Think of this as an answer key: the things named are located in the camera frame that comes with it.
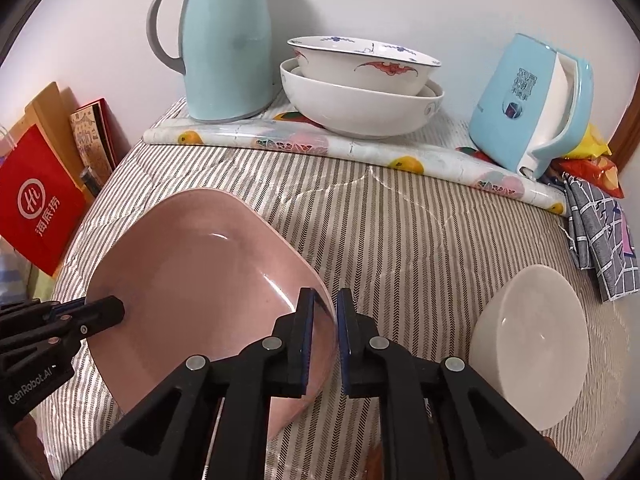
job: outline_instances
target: qr code sticker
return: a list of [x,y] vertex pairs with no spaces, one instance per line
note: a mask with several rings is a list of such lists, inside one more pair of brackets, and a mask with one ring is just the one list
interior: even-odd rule
[[523,101],[526,101],[527,99],[529,99],[531,91],[533,90],[533,87],[536,84],[537,80],[538,78],[531,72],[520,68],[518,69],[518,75],[516,76],[516,79],[513,81],[511,92],[516,94]]

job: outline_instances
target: gray handle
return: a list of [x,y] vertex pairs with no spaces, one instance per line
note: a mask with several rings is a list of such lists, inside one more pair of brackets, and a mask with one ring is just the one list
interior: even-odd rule
[[176,72],[185,75],[187,70],[184,67],[184,61],[181,57],[171,57],[162,48],[160,45],[160,40],[158,40],[158,10],[160,9],[160,4],[162,0],[153,0],[151,3],[151,7],[149,7],[148,15],[146,16],[146,38],[149,42],[149,46],[156,57],[167,65],[171,70],[175,70]]

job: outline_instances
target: tilted white bowl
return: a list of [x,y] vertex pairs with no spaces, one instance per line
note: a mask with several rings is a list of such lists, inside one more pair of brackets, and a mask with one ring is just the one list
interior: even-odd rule
[[440,62],[381,41],[307,36],[289,40],[305,77],[377,92],[415,96]]
[[469,364],[537,430],[571,411],[588,363],[580,300],[559,272],[542,265],[498,290],[471,338]]
[[420,129],[440,108],[444,92],[429,81],[417,96],[361,90],[309,79],[296,59],[280,65],[289,101],[297,110],[328,130],[358,139],[408,134]]

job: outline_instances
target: screw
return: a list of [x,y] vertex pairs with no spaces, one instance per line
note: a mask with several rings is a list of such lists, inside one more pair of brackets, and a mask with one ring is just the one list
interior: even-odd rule
[[386,337],[382,337],[381,335],[377,335],[369,339],[369,345],[373,349],[384,350],[389,346],[389,339],[387,339]]
[[267,350],[277,350],[282,346],[282,339],[274,336],[266,337],[262,340],[262,346]]
[[192,355],[187,359],[186,364],[189,370],[200,370],[207,361],[201,355]]
[[444,361],[444,365],[452,372],[461,372],[465,369],[465,362],[459,357],[450,357]]

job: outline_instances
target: thermos handle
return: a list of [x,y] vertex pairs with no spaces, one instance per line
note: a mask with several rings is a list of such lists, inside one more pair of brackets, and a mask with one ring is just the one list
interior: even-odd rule
[[569,118],[562,131],[549,142],[531,150],[531,154],[541,160],[551,160],[563,156],[580,144],[589,124],[591,104],[593,103],[593,70],[591,65],[587,61],[577,59],[560,49],[557,51],[576,62],[574,95]]
[[181,57],[171,57],[160,45],[158,40],[158,10],[162,0],[153,0],[151,7],[149,7],[149,13],[146,16],[146,38],[149,42],[149,46],[156,57],[167,65],[171,70],[185,75],[187,70],[184,67],[184,61]]

